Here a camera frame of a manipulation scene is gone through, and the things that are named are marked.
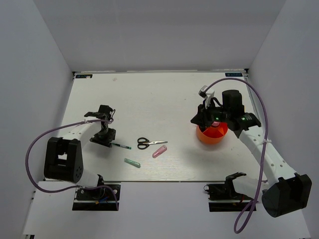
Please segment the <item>pink eraser roll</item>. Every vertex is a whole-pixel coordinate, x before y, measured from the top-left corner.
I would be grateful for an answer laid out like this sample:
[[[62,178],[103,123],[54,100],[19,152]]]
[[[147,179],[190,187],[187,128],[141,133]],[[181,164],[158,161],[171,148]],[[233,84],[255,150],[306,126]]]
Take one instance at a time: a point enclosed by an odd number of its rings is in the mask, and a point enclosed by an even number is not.
[[[219,127],[220,124],[221,124],[221,122],[214,121],[211,126],[212,127]]]

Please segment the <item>orange round organizer container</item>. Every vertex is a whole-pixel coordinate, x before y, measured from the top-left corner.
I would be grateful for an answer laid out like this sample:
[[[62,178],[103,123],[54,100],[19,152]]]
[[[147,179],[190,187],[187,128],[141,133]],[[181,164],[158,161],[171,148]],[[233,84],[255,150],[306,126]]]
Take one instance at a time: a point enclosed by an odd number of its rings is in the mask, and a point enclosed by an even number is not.
[[[199,126],[196,127],[197,138],[205,144],[218,144],[220,143],[228,132],[227,123],[221,122],[219,127],[207,127],[201,130]]]

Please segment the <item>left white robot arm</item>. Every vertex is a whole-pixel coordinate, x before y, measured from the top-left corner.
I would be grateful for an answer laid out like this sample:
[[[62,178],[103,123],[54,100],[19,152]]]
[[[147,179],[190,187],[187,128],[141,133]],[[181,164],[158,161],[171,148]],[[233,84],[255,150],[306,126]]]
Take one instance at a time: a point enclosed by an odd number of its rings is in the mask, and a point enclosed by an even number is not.
[[[61,137],[48,140],[44,164],[44,176],[49,179],[71,182],[88,187],[95,199],[105,194],[102,176],[85,169],[82,149],[91,142],[112,147],[116,130],[109,127],[114,120],[115,110],[101,105],[97,112],[87,112],[83,121]]]

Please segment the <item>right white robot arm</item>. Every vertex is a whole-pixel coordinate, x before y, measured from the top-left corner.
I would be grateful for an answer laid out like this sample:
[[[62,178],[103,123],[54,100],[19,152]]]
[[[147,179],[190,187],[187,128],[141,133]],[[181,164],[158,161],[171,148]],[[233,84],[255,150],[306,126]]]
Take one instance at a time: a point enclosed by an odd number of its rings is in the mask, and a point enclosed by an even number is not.
[[[307,206],[312,181],[308,175],[298,174],[277,152],[271,142],[264,140],[265,130],[253,113],[247,113],[238,90],[222,92],[222,102],[214,97],[214,91],[204,86],[199,95],[204,101],[197,108],[191,123],[200,132],[214,123],[226,123],[229,130],[249,149],[263,167],[267,182],[261,184],[258,201],[267,213],[276,218]]]

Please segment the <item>green pen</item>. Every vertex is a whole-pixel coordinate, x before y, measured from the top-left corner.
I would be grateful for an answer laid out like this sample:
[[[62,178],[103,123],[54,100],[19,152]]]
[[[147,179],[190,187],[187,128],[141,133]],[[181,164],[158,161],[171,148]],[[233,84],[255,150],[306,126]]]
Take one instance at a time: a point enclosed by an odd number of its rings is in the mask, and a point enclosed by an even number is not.
[[[118,143],[111,143],[111,145],[116,146],[116,147],[120,147],[120,148],[124,148],[124,149],[128,149],[131,150],[132,148],[126,145],[122,145],[122,144],[118,144]]]

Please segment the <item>right blue corner label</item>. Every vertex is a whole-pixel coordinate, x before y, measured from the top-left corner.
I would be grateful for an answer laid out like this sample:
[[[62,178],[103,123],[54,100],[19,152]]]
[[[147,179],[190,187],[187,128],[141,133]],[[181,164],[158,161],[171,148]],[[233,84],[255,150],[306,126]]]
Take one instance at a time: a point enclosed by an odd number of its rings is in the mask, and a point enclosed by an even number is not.
[[[243,77],[243,75],[242,75],[242,73],[231,72],[231,73],[225,73],[225,77],[235,78],[235,77]]]

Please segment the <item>blue corner label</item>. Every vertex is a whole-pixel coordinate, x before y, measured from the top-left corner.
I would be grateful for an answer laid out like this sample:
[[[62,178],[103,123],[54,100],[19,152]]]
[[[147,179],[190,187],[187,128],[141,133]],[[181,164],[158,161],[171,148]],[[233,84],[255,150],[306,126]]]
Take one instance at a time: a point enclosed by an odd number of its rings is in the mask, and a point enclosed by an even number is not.
[[[231,72],[231,73],[225,73],[225,77],[235,78],[235,77],[243,77],[243,75],[242,75],[242,73]]]
[[[77,75],[75,75],[76,79],[90,79],[92,77],[93,77],[92,74],[77,74]]]

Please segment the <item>green translucent tube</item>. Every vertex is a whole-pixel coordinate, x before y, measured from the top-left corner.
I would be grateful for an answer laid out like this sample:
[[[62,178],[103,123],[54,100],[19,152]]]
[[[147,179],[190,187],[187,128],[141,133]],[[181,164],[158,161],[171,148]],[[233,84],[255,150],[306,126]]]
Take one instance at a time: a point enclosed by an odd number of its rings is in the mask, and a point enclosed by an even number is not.
[[[134,166],[136,168],[140,168],[141,167],[141,165],[138,162],[130,160],[130,159],[127,159],[127,158],[124,159],[124,162],[129,164],[129,165],[132,165],[132,166]]]

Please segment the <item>pink translucent tube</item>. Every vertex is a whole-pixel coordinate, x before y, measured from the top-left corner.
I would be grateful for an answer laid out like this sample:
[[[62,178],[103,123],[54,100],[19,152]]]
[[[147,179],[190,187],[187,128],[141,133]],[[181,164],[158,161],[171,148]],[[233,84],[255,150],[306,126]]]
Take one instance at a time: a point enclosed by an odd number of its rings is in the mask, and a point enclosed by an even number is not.
[[[167,147],[165,145],[163,145],[152,154],[152,157],[157,158],[158,156],[160,156],[161,154],[163,154],[166,151],[167,151]]]

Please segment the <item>left blue corner label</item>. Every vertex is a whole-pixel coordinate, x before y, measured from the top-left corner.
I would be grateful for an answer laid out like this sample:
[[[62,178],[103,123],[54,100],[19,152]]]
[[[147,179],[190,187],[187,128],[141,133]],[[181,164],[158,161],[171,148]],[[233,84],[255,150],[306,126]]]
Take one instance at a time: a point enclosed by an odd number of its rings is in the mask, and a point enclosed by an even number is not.
[[[77,75],[75,75],[76,79],[90,79],[92,77],[93,77],[92,74],[77,74]]]

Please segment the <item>black handled scissors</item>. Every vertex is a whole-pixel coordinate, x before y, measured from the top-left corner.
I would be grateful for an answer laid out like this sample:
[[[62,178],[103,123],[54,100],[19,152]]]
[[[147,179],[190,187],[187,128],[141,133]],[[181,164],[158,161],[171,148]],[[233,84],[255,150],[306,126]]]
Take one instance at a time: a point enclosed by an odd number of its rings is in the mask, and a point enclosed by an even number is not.
[[[145,137],[138,138],[137,142],[138,142],[137,147],[140,150],[147,149],[150,145],[166,144],[167,143],[167,141],[150,141]]]

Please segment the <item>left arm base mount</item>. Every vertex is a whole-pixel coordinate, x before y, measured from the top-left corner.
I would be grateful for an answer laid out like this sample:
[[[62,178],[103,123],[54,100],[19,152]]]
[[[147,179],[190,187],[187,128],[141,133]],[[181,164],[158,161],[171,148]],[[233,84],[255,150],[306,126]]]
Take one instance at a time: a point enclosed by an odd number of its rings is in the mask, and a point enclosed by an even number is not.
[[[76,190],[72,210],[73,211],[117,211],[120,203],[120,184],[107,184],[107,188],[97,190]]]

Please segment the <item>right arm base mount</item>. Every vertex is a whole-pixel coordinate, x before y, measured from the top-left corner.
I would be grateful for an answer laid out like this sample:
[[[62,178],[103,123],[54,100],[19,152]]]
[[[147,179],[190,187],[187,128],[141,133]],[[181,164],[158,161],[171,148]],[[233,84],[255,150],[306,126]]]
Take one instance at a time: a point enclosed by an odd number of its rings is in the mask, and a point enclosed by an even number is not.
[[[235,191],[233,181],[246,176],[243,172],[228,175],[222,183],[210,183],[203,187],[208,194],[209,212],[240,212],[252,200],[245,194]]]

